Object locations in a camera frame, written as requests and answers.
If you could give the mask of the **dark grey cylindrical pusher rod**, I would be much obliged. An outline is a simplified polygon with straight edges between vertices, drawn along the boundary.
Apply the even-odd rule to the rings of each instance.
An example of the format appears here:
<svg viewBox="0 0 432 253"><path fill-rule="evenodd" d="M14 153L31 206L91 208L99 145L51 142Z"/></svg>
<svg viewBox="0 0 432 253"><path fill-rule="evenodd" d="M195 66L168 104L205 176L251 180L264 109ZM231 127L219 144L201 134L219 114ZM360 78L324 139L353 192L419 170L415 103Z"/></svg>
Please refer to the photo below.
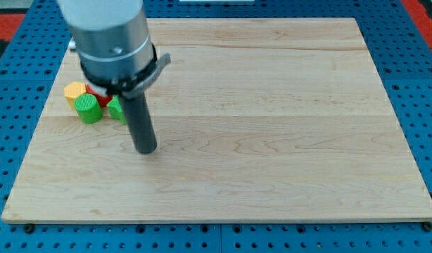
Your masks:
<svg viewBox="0 0 432 253"><path fill-rule="evenodd" d="M134 98L119 96L127 127L138 153L149 154L157 148L157 140L144 94Z"/></svg>

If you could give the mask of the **black clamp ring with lever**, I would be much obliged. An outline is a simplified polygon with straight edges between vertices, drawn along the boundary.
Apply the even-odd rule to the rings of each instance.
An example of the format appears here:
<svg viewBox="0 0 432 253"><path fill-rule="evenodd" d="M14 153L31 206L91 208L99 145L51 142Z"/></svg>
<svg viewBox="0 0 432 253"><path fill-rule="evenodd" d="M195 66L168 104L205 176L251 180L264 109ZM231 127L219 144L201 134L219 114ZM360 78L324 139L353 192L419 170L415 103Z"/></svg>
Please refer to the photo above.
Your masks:
<svg viewBox="0 0 432 253"><path fill-rule="evenodd" d="M134 99L153 86L163 69L171 63L171 55L169 53L158 58L155 45L152 44L151 46L153 49L153 58L148 65L140 72L122 79L100 78L93 75L84 63L80 63L80 67L87 80L95 86L94 89L96 91L99 89L99 93L102 93L104 96L122 96L126 99Z"/></svg>

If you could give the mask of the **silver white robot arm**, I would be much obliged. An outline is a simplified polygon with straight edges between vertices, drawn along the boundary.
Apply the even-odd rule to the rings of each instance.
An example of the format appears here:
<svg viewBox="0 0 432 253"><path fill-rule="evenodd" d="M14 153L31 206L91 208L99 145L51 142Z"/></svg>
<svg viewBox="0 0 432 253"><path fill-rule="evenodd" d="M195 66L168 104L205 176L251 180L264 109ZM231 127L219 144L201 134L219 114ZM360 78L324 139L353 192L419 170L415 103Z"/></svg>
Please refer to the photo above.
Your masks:
<svg viewBox="0 0 432 253"><path fill-rule="evenodd" d="M149 154L157 140L145 91L170 63L158 56L142 0L58 0L92 89L117 96L136 150Z"/></svg>

